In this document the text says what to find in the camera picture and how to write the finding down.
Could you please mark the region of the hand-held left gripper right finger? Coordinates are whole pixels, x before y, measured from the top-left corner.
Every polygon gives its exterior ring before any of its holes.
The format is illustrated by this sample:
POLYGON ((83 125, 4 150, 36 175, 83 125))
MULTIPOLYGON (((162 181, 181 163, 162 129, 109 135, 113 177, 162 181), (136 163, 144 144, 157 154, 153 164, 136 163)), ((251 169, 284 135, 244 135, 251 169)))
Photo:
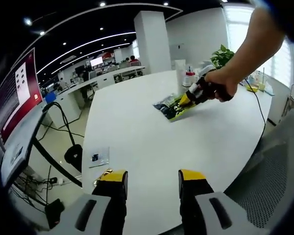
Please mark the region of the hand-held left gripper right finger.
POLYGON ((186 235, 261 235, 246 211, 222 192, 215 192, 197 171, 180 169, 180 215, 186 235))

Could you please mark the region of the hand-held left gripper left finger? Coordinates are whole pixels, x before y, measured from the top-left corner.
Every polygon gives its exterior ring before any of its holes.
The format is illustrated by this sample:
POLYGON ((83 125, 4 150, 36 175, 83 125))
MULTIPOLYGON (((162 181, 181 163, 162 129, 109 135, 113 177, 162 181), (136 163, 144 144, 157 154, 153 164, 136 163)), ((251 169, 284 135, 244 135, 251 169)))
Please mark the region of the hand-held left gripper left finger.
POLYGON ((121 235, 127 214, 128 172, 106 170, 84 194, 60 215, 48 235, 121 235))

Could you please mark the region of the person's right hand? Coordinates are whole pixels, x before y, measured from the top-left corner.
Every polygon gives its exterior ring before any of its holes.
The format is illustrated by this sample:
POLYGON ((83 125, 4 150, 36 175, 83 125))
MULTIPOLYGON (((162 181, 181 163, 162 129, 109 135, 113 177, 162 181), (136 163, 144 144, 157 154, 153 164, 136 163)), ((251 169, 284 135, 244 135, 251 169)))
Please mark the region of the person's right hand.
POLYGON ((205 81, 225 86, 227 93, 233 97, 238 88, 239 80, 232 76, 226 68, 213 70, 206 74, 205 81))

